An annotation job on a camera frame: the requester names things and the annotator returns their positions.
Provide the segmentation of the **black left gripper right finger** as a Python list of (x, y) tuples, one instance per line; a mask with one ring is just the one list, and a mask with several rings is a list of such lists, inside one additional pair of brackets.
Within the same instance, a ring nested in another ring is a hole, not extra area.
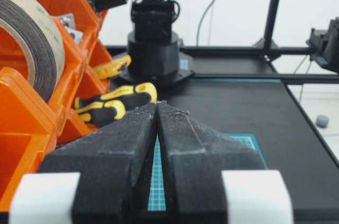
[(166, 207), (174, 223), (293, 223), (282, 175), (259, 153), (157, 104)]

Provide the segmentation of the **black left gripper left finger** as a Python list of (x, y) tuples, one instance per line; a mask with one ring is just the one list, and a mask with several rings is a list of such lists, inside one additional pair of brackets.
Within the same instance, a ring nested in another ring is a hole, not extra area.
[(156, 104), (49, 153), (22, 177), (9, 223), (126, 223), (156, 137)]

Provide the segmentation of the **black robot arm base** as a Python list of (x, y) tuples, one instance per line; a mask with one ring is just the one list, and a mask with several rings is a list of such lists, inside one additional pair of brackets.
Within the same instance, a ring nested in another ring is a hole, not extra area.
[(181, 8), (176, 0), (134, 0), (128, 34), (128, 69), (120, 77), (132, 84), (151, 82), (167, 87), (192, 76), (192, 57), (180, 51), (180, 39), (172, 30)]

